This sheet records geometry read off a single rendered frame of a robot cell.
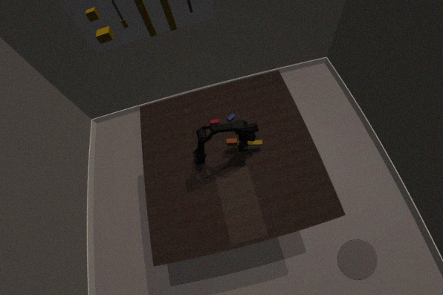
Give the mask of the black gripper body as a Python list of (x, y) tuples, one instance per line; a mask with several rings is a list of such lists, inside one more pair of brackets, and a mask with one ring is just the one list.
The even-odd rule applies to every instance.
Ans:
[(246, 142), (247, 138), (248, 138), (247, 135), (245, 137), (240, 137), (239, 136), (239, 141), (241, 141), (241, 145), (239, 145), (239, 151), (240, 152), (247, 152), (248, 151), (248, 145), (247, 145), (247, 142)]

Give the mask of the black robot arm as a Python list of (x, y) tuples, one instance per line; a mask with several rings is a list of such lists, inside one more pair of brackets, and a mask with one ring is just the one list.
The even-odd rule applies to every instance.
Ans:
[[(208, 136), (205, 129), (210, 129), (211, 131)], [(205, 164), (206, 152), (204, 149), (204, 143), (209, 141), (214, 134), (221, 132), (235, 132), (236, 134), (239, 134), (240, 137), (245, 137), (247, 135), (248, 138), (246, 139), (246, 142), (254, 142), (256, 139), (255, 132), (257, 131), (259, 131), (257, 123), (248, 125), (248, 122), (244, 120), (237, 120), (235, 123), (219, 125), (212, 124), (210, 126), (201, 127), (196, 131), (198, 137), (198, 148), (193, 153), (196, 165), (198, 166)]]

